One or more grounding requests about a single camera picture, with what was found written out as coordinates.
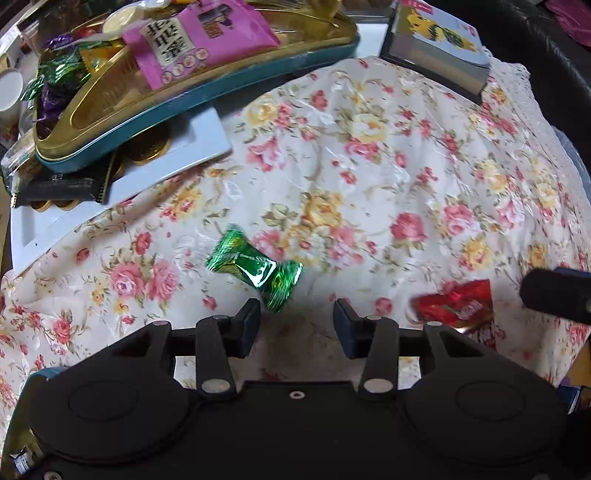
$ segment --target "wrapped candy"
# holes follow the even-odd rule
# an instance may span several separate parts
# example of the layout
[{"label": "wrapped candy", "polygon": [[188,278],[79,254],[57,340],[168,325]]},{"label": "wrapped candy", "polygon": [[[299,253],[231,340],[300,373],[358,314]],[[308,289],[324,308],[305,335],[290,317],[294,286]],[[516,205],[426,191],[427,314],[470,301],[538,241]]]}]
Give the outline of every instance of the wrapped candy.
[{"label": "wrapped candy", "polygon": [[242,230],[232,225],[207,261],[207,268],[230,273],[254,287],[267,308],[279,312],[291,296],[303,266],[291,260],[275,262],[248,243]]},{"label": "wrapped candy", "polygon": [[490,280],[456,284],[448,293],[417,297],[411,304],[420,320],[436,320],[462,333],[494,320]]}]

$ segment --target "lace trim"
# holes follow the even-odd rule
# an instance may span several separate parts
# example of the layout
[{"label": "lace trim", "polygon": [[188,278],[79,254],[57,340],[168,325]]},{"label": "lace trim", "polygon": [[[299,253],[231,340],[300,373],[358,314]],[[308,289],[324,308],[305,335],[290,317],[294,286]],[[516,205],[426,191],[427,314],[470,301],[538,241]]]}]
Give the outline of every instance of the lace trim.
[{"label": "lace trim", "polygon": [[579,220],[584,247],[589,252],[591,245],[591,205],[583,188],[581,177],[572,160],[560,144],[556,133],[542,115],[540,105],[531,90],[530,73],[521,63],[505,63],[485,49],[491,61],[492,74],[509,96],[513,110],[528,125],[548,157],[556,164],[561,182],[571,192],[572,207]]}]

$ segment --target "black package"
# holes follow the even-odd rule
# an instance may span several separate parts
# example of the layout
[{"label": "black package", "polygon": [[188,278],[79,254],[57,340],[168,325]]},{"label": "black package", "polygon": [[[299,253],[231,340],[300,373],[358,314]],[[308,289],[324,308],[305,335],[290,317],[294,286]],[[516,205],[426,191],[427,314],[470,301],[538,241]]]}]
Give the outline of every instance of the black package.
[{"label": "black package", "polygon": [[16,206],[45,200],[94,200],[104,203],[109,179],[121,162],[115,152],[72,173],[55,173],[47,168],[37,175],[18,194]]}]

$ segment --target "red candy wrapper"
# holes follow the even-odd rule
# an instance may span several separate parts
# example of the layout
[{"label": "red candy wrapper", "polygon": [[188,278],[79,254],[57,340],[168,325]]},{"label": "red candy wrapper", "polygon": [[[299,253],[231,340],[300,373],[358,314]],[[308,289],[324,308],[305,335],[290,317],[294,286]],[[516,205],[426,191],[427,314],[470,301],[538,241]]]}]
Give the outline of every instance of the red candy wrapper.
[{"label": "red candy wrapper", "polygon": [[494,319],[489,280],[458,284],[449,293],[417,297],[411,304],[421,321],[437,320],[461,333],[472,332]]}]

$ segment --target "white cup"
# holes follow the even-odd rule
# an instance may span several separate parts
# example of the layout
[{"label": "white cup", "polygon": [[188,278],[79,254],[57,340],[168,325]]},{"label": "white cup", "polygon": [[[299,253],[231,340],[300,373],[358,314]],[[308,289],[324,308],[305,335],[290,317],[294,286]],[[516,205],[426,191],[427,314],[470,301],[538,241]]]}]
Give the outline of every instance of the white cup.
[{"label": "white cup", "polygon": [[23,85],[21,72],[17,69],[0,72],[0,123],[3,125],[18,123]]}]

